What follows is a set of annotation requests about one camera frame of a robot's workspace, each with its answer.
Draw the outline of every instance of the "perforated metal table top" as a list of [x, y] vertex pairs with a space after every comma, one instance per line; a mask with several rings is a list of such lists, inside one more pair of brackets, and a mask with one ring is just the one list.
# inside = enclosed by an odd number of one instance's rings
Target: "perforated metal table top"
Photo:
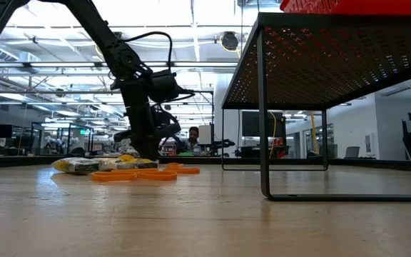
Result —
[[269, 109], [324, 110], [411, 79], [411, 16], [259, 13], [223, 109], [258, 109], [260, 32]]

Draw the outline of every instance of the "snack bag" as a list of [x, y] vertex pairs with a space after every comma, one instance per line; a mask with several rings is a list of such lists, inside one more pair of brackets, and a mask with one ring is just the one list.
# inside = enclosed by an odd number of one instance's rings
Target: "snack bag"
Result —
[[101, 168], [99, 161], [77, 157], [63, 158], [61, 160], [54, 161], [51, 165], [57, 171], [63, 171], [74, 175], [85, 175], [99, 171]]

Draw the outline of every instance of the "green object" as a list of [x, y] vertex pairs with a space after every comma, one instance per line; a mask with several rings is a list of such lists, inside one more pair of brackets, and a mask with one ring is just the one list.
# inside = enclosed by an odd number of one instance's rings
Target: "green object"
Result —
[[179, 156], [194, 156], [194, 153], [191, 153], [191, 152], [179, 153]]

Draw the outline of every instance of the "ceiling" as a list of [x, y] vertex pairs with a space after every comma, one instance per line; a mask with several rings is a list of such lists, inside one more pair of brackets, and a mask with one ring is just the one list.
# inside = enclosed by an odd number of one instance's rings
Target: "ceiling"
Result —
[[[231, 62], [232, 67], [175, 67], [180, 86], [196, 91], [213, 91], [228, 86], [219, 74], [232, 74], [240, 58], [258, 11], [280, 11], [280, 0], [94, 0], [101, 17], [114, 32], [131, 38], [150, 31], [162, 31], [173, 40], [172, 61]], [[238, 39], [238, 50], [227, 51], [220, 43], [226, 31]], [[143, 61], [167, 61], [168, 40], [154, 35], [130, 43]], [[82, 25], [62, 4], [30, 1], [16, 10], [0, 35], [0, 52], [15, 62], [102, 62], [103, 57]], [[77, 113], [105, 122], [97, 129], [121, 130], [127, 126], [120, 94], [95, 94], [109, 91], [113, 82], [102, 67], [36, 68], [20, 71], [4, 67], [0, 55], [0, 91], [90, 91], [89, 94], [37, 94], [7, 97], [1, 102], [25, 102], [46, 115], [75, 119]], [[196, 94], [181, 103], [172, 103], [170, 112], [183, 129], [212, 121], [212, 94]]]

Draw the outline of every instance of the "man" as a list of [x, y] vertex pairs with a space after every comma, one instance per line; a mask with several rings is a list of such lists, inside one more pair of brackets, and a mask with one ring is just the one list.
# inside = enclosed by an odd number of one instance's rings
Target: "man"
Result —
[[190, 137], [188, 138], [188, 141], [186, 142], [186, 149], [187, 151], [190, 151], [193, 153], [195, 156], [198, 156], [201, 154], [201, 147], [199, 146], [198, 142], [198, 137], [199, 137], [199, 128], [198, 127], [191, 127], [190, 128]]

